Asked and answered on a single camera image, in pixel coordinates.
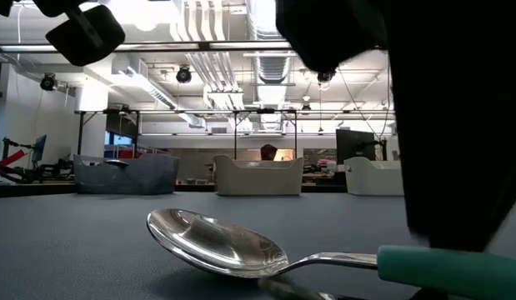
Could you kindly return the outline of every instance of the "metal spoon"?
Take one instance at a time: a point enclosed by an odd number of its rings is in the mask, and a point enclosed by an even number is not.
[[[320,263],[377,269],[376,255],[322,252],[289,263],[273,241],[250,229],[181,209],[148,214],[152,236],[183,261],[203,270],[238,278],[272,277]]]

